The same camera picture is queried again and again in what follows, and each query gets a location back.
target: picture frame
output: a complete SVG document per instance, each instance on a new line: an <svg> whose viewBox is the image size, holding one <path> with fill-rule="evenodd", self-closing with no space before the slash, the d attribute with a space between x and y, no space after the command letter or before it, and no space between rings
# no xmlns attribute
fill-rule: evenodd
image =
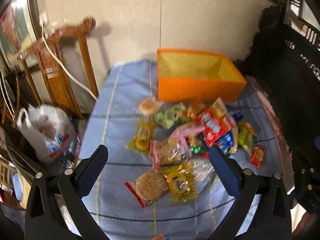
<svg viewBox="0 0 320 240"><path fill-rule="evenodd" d="M36 0L11 0L0 16L0 57L6 70L18 65L17 54L23 52L41 36ZM29 57L28 67L38 65L36 57Z"/></svg>

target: wall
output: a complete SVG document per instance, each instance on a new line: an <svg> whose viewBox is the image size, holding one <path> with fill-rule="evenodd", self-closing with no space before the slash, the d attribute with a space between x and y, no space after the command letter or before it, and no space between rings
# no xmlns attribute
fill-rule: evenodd
<svg viewBox="0 0 320 240"><path fill-rule="evenodd" d="M116 62L156 59L159 47L192 48L244 58L267 0L37 0L48 30L96 19L88 47L98 88ZM65 44L66 67L85 82L77 43ZM76 89L82 109L86 92Z"/></svg>

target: bolt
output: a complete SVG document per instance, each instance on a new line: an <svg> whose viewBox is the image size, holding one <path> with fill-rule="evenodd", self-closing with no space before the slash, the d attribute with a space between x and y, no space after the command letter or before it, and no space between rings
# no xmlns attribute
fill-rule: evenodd
<svg viewBox="0 0 320 240"><path fill-rule="evenodd" d="M273 174L273 176L276 178L276 179L281 179L281 175L279 174L279 173L275 173L275 174Z"/></svg>
<svg viewBox="0 0 320 240"><path fill-rule="evenodd" d="M38 172L37 174L36 174L36 179L39 179L39 178L41 178L42 177L42 172Z"/></svg>
<svg viewBox="0 0 320 240"><path fill-rule="evenodd" d="M245 175L250 176L250 175L252 175L252 170L250 170L250 169L244 169L244 170L243 170L243 173L244 173Z"/></svg>
<svg viewBox="0 0 320 240"><path fill-rule="evenodd" d="M71 175L72 173L73 173L73 169L66 169L64 171L64 174L66 174L66 175Z"/></svg>

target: framed picture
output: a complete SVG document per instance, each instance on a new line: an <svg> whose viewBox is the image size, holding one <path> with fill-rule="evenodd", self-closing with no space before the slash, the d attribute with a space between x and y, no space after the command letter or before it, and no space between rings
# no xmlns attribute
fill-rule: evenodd
<svg viewBox="0 0 320 240"><path fill-rule="evenodd" d="M28 0L11 0L0 17L0 52L7 69L13 70L18 63L17 54L36 40ZM32 67L38 64L38 61L36 57L29 57L27 64L28 67Z"/></svg>

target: orange box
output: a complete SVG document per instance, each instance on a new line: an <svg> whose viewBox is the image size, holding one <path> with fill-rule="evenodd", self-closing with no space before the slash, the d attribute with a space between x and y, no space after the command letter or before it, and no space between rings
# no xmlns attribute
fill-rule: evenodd
<svg viewBox="0 0 320 240"><path fill-rule="evenodd" d="M171 103L234 102L246 80L225 55L194 50L159 49L158 97Z"/></svg>

